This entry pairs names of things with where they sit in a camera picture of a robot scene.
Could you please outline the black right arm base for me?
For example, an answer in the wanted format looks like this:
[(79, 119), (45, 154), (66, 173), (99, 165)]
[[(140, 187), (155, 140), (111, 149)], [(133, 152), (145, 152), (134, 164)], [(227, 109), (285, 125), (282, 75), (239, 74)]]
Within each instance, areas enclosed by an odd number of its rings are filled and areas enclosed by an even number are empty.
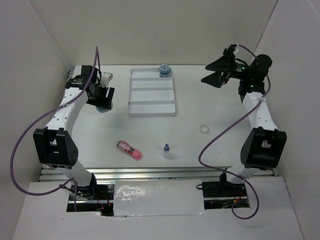
[(204, 198), (242, 198), (247, 196), (244, 184), (239, 186), (223, 185), (219, 181), (203, 181), (196, 186), (201, 190)]

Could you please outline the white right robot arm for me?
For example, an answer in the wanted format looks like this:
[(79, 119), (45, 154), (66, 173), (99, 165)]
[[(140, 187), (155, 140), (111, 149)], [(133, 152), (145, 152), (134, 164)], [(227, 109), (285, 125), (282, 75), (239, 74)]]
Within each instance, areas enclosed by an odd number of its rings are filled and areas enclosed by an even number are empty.
[(237, 185), (256, 172), (276, 168), (287, 141), (287, 134), (274, 123), (266, 101), (271, 90), (265, 84), (271, 83), (269, 69), (272, 59), (260, 54), (248, 64), (236, 57), (239, 48), (240, 44), (225, 48), (222, 57), (205, 67), (212, 74), (201, 80), (215, 88), (221, 88), (230, 79), (239, 80), (238, 94), (251, 127), (240, 151), (240, 163), (222, 171), (218, 190), (223, 196), (230, 196)]

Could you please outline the pink capped glue stick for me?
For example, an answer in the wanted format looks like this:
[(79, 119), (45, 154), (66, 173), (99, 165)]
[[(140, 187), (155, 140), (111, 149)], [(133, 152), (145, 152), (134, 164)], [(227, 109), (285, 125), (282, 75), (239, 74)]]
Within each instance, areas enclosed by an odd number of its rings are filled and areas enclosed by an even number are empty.
[(139, 150), (133, 148), (131, 145), (129, 145), (125, 141), (120, 140), (117, 143), (116, 147), (120, 151), (122, 151), (122, 152), (126, 153), (127, 155), (131, 156), (135, 160), (140, 160), (142, 158), (142, 153)]

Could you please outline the blue slime jar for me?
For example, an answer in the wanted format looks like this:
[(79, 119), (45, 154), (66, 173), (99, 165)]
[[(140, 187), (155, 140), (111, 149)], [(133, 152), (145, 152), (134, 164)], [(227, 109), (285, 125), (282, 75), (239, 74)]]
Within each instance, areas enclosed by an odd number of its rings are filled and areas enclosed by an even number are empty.
[(159, 66), (159, 77), (168, 78), (172, 75), (172, 69), (168, 64), (161, 64)]
[(99, 113), (107, 113), (109, 111), (109, 109), (107, 108), (103, 108), (103, 107), (96, 107), (96, 110), (99, 112)]

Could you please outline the small blue capped bottle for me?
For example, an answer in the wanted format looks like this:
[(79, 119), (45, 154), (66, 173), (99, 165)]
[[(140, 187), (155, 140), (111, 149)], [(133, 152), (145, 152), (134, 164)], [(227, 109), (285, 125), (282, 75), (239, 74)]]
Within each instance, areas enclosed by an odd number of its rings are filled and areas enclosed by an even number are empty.
[(163, 157), (165, 159), (169, 159), (170, 158), (170, 146), (167, 143), (164, 145), (164, 148), (163, 148)]

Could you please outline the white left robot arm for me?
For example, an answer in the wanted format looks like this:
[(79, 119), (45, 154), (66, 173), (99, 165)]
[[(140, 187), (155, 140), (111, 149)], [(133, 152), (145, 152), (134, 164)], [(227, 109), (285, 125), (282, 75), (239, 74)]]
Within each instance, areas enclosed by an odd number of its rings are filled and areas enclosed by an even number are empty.
[(77, 190), (88, 200), (97, 197), (99, 187), (95, 176), (79, 161), (72, 131), (84, 105), (92, 105), (102, 113), (112, 109), (115, 89), (108, 86), (112, 79), (110, 72), (90, 65), (81, 66), (80, 73), (66, 82), (62, 108), (44, 128), (37, 128), (33, 133), (40, 163), (74, 179)]

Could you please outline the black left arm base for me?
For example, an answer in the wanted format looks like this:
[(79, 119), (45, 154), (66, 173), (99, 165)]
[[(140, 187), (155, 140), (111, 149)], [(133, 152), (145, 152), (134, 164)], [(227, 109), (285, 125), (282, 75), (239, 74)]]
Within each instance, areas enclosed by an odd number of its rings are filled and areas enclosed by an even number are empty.
[(68, 190), (69, 200), (76, 203), (85, 203), (85, 204), (97, 204), (97, 209), (104, 208), (105, 206), (111, 207), (114, 202), (114, 184), (96, 184), (93, 187), (93, 193), (90, 193), (84, 188), (77, 187), (77, 193), (75, 195), (75, 186), (71, 187), (62, 187), (63, 190)]

